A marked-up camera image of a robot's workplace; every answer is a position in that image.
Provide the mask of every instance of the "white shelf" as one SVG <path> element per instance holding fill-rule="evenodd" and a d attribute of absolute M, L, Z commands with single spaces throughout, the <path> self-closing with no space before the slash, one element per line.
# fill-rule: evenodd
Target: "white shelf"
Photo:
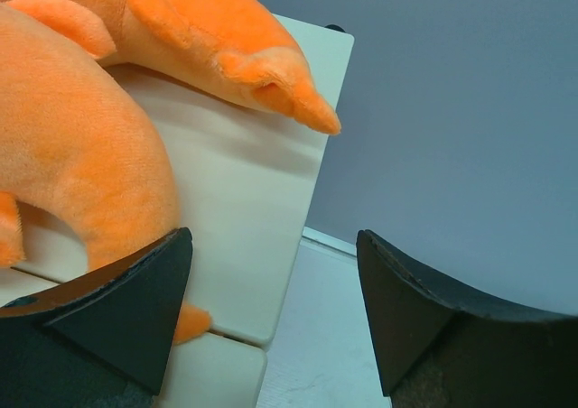
<path fill-rule="evenodd" d="M 255 408 L 266 354 L 206 334 L 175 347 L 155 408 Z"/>
<path fill-rule="evenodd" d="M 17 298 L 46 291 L 54 286 L 56 286 L 55 283 L 39 277 L 16 270 L 2 269 L 0 270 L 0 307 Z"/>
<path fill-rule="evenodd" d="M 353 38 L 279 19 L 301 44 L 320 92 L 335 106 Z M 195 247 L 186 298 L 211 312 L 214 329 L 267 345 L 327 136 L 145 70 L 122 66 L 111 73 L 153 119 L 172 160 L 182 225 L 191 229 Z M 23 228 L 29 261 L 22 268 L 61 282 L 84 273 L 84 251 L 60 222 L 24 208 Z"/>

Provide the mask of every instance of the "gray wall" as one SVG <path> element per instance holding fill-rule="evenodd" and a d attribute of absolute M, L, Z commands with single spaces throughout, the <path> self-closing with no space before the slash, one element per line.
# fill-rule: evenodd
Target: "gray wall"
<path fill-rule="evenodd" d="M 578 313 L 578 0 L 261 0 L 356 37 L 307 225 Z"/>

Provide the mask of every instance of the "orange plush toy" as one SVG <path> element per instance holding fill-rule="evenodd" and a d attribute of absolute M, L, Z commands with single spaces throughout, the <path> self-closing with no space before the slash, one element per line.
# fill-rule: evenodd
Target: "orange plush toy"
<path fill-rule="evenodd" d="M 32 5 L 50 27 L 19 11 Z M 16 201 L 66 222 L 89 270 L 178 227 L 161 137 L 93 59 L 115 49 L 102 21 L 67 0 L 15 0 L 0 4 L 0 46 L 0 266 L 24 259 Z M 174 340 L 209 324 L 183 304 Z"/>
<path fill-rule="evenodd" d="M 297 42 L 257 0 L 72 1 L 112 35 L 117 51 L 103 66 L 132 62 L 244 107 L 340 131 Z"/>

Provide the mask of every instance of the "plush toy leg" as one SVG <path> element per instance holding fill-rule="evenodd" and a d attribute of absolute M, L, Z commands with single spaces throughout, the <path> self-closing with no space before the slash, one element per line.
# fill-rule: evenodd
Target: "plush toy leg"
<path fill-rule="evenodd" d="M 8 267 L 24 259 L 22 229 L 16 200 L 0 192 L 0 267 Z"/>
<path fill-rule="evenodd" d="M 317 92 L 307 63 L 296 51 L 278 47 L 246 56 L 232 51 L 219 55 L 227 79 L 252 89 L 255 101 L 300 124 L 325 134 L 338 134 L 340 120 Z"/>
<path fill-rule="evenodd" d="M 177 328 L 174 331 L 172 341 L 174 344 L 180 344 L 192 338 L 197 338 L 207 332 L 209 327 L 209 313 L 184 302 L 181 306 L 181 313 L 179 314 Z"/>

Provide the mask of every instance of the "orange fur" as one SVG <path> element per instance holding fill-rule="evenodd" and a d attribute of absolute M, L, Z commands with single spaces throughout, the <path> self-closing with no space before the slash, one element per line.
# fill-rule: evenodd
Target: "orange fur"
<path fill-rule="evenodd" d="M 257 0 L 72 1 L 98 14 L 114 39 L 117 52 L 103 66 L 132 62 L 244 107 L 340 131 L 297 42 Z"/>
<path fill-rule="evenodd" d="M 92 58 L 100 60 L 116 53 L 117 47 L 104 22 L 89 9 L 70 0 L 10 0 L 11 8 L 78 43 Z"/>
<path fill-rule="evenodd" d="M 98 27 L 98 17 L 80 5 L 61 7 L 73 8 L 86 17 L 80 24 Z M 103 51 L 112 42 L 107 31 L 88 40 L 81 29 L 64 27 L 69 37 L 80 37 L 77 43 L 0 5 L 3 266 L 23 258 L 17 200 L 71 226 L 86 247 L 89 270 L 179 226 L 163 141 L 145 112 L 80 48 L 93 42 L 91 51 Z M 198 336 L 208 326 L 205 311 L 186 305 L 175 341 Z"/>

